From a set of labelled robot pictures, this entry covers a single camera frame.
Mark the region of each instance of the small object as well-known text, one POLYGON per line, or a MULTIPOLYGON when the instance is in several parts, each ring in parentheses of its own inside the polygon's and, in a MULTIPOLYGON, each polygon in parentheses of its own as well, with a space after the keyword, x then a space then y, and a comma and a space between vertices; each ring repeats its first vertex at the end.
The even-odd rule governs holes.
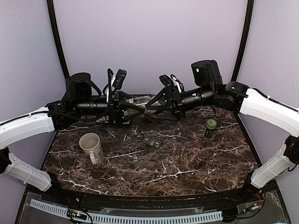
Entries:
POLYGON ((160 139, 156 139, 154 148, 160 148, 161 143, 162 143, 162 141, 160 139))
MULTIPOLYGON (((151 96, 141 96, 141 97, 136 97, 136 98, 131 98, 131 99, 128 99, 126 102, 129 103, 129 104, 134 104, 140 108, 144 108, 145 109, 145 113, 154 113, 155 111, 151 110, 151 111, 148 111, 146 110, 146 104, 151 101, 154 97, 151 97, 151 96)), ((152 104, 153 106, 159 106, 160 103, 159 102, 154 102, 152 104)))
POLYGON ((104 161, 104 153, 101 147, 100 137, 95 133, 87 133, 79 140, 79 146, 90 157, 93 165, 104 161))
POLYGON ((156 142, 156 138, 150 138, 150 140, 149 140, 149 146, 154 147, 155 142, 156 142))
POLYGON ((127 71, 119 69, 115 75, 115 81, 113 82, 113 87, 120 90, 127 75, 127 71))
POLYGON ((211 139, 216 126, 217 126, 217 122, 214 119, 207 120, 205 132, 204 132, 204 139, 206 140, 211 139))
POLYGON ((148 145, 149 142, 150 142, 150 137, 145 136, 145 138, 143 139, 143 143, 144 143, 145 145, 148 145))
POLYGON ((67 211, 66 216, 68 218, 71 218, 72 221, 74 221, 73 219, 76 218, 77 220, 79 219, 80 221, 85 221, 87 219, 87 215, 82 214, 80 211, 78 210, 73 210, 73 209, 69 209, 67 211))
POLYGON ((157 139, 155 137, 145 136, 145 138, 143 139, 143 143, 147 146, 151 146, 154 148, 160 148, 162 140, 157 139))

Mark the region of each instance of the mug handle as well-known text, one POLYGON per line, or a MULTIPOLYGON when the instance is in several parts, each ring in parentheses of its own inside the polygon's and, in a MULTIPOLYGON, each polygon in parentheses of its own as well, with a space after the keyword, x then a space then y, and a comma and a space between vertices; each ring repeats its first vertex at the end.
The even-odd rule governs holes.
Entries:
POLYGON ((92 161, 93 165, 98 164, 99 160, 94 157, 94 152, 90 152, 89 156, 90 156, 90 160, 92 161))

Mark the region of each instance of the brown marble surface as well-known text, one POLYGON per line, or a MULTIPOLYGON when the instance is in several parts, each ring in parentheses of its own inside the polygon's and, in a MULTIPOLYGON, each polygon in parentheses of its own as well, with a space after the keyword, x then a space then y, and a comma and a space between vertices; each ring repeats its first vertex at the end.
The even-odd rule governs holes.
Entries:
MULTIPOLYGON (((187 112, 180 122, 135 118, 130 125, 86 127, 76 123, 57 133, 43 170, 57 174, 63 188, 115 196, 182 196, 236 189, 257 163, 233 114, 216 109, 218 125, 203 138, 206 119, 187 112), (78 147, 85 133, 101 138, 105 161, 93 165, 78 147), (163 141, 159 149, 145 136, 163 141)), ((204 107, 196 114, 213 113, 204 107)))

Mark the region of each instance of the lavender backdrop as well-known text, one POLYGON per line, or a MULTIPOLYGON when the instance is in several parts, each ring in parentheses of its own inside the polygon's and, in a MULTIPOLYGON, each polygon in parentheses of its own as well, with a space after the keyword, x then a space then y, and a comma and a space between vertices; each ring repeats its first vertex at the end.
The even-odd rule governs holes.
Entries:
MULTIPOLYGON (((299 107, 299 2, 255 1, 239 82, 299 107)), ((262 162, 284 144, 288 134, 251 117, 242 117, 262 162)), ((292 223, 299 223, 299 170, 278 178, 292 223)))
POLYGON ((103 88, 107 68, 126 69, 127 93, 157 93, 163 74, 194 88, 190 65, 217 60, 231 78, 246 0, 55 1, 71 74, 86 71, 103 88))
MULTIPOLYGON (((46 1, 0 1, 0 121, 58 100, 64 78, 51 33, 46 1)), ((39 168, 53 133, 10 146, 39 168)), ((0 223, 14 223, 26 185, 0 175, 0 223)))

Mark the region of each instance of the white ceramic mug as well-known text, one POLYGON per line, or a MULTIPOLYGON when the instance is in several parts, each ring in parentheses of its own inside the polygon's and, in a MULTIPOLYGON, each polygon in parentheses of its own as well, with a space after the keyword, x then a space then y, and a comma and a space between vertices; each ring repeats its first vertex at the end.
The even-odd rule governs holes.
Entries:
POLYGON ((90 157, 93 165, 104 161, 104 153, 101 147, 100 137, 95 133, 87 133, 79 140, 80 148, 90 157))

